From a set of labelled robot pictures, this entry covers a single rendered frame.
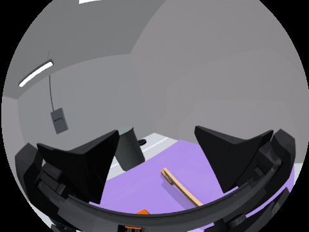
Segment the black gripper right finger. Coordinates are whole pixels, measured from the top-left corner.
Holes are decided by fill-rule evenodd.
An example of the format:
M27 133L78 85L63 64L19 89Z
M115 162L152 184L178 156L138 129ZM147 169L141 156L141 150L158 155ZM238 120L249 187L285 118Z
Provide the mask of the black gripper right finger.
M236 182L244 175L260 147L272 139L273 130L244 140L196 126L194 135L216 175L222 193L226 193L236 188Z

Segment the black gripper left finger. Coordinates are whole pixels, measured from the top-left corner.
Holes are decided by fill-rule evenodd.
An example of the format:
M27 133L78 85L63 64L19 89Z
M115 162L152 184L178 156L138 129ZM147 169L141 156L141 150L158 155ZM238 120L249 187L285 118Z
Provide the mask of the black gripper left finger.
M109 169L118 149L119 132L114 130L74 150L37 144L45 162L65 173L79 190L100 204Z

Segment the long wooden rail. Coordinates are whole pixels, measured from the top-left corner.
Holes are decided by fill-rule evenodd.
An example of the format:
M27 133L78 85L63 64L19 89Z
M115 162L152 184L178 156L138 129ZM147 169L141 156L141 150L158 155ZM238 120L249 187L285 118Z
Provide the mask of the long wooden rail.
M194 196L189 193L189 191L186 190L186 188L184 188L179 182L178 180L175 179L175 177L172 175L172 173L170 173L167 168L164 168L164 173L165 175L167 175L172 183L177 186L178 190L182 191L183 195L185 195L185 198L188 198L191 203L195 204L195 206L203 206L202 203L200 203L200 201L198 201L198 199L194 198Z

